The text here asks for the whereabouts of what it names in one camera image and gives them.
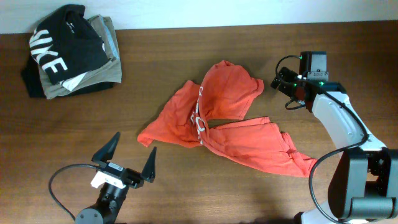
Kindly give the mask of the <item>red orange t-shirt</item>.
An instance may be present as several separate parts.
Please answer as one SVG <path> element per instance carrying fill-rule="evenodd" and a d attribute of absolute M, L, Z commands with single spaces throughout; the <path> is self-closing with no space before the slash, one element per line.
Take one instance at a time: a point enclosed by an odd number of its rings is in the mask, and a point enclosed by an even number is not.
<path fill-rule="evenodd" d="M 269 117 L 246 119 L 264 82 L 227 60 L 214 64 L 203 81 L 187 81 L 159 116 L 137 137 L 193 148 L 204 146 L 238 164 L 277 175 L 308 177 L 316 159 L 297 150 L 287 132 Z"/>

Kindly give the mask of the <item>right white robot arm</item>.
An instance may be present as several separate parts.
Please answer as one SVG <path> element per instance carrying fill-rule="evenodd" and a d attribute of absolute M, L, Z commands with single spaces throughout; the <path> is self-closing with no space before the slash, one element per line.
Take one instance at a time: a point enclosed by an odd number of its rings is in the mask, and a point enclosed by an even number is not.
<path fill-rule="evenodd" d="M 300 212 L 295 223 L 375 223 L 397 218 L 397 150 L 389 149 L 366 127 L 353 109 L 342 84 L 329 81 L 326 52 L 304 51 L 297 56 L 299 71 L 275 68 L 273 89 L 306 108 L 325 127 L 336 150 L 319 158 L 310 169 L 308 187 L 315 208 Z M 313 189 L 317 167 L 327 158 L 340 160 L 318 203 Z"/>

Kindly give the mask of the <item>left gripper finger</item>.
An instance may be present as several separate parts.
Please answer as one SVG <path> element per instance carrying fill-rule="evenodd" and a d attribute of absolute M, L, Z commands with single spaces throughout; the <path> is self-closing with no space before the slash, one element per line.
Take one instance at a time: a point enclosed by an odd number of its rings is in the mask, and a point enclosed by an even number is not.
<path fill-rule="evenodd" d="M 150 183 L 153 183 L 155 180 L 155 158 L 157 154 L 157 148 L 154 147 L 151 151 L 146 164 L 141 172 L 141 177 Z"/>
<path fill-rule="evenodd" d="M 117 132 L 101 149 L 93 154 L 91 161 L 98 164 L 100 167 L 106 167 L 108 161 L 114 156 L 120 136 L 121 133 Z"/>

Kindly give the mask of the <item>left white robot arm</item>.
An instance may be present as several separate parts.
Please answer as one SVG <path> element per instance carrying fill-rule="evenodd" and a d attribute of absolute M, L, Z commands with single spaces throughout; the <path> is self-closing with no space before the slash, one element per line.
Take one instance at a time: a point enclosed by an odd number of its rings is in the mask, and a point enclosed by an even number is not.
<path fill-rule="evenodd" d="M 138 189 L 145 182 L 153 183 L 155 180 L 156 147 L 151 151 L 141 172 L 110 161 L 114 156 L 120 135 L 117 132 L 91 158 L 92 162 L 99 165 L 91 186 L 99 188 L 100 192 L 93 205 L 79 212 L 75 218 L 76 224 L 115 223 L 129 189 Z"/>

